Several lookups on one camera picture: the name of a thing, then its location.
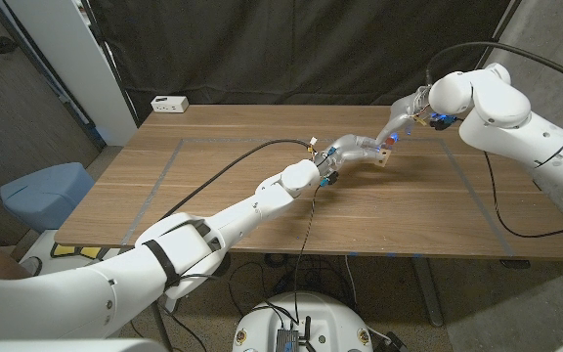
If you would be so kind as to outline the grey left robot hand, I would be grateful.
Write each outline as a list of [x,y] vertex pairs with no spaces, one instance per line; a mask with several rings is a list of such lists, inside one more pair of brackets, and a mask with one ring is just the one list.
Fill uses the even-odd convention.
[[347,134],[326,149],[317,152],[314,163],[320,172],[322,179],[328,178],[345,164],[350,162],[373,162],[384,166],[388,153],[384,153],[377,142],[364,136]]

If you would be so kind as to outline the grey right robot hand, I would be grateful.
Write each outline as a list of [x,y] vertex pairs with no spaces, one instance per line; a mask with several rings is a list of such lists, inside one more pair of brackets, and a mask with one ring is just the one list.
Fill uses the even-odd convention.
[[420,86],[414,93],[397,100],[390,107],[390,117],[376,138],[378,145],[383,144],[393,133],[412,126],[418,118],[423,118],[429,111],[429,92],[431,86]]

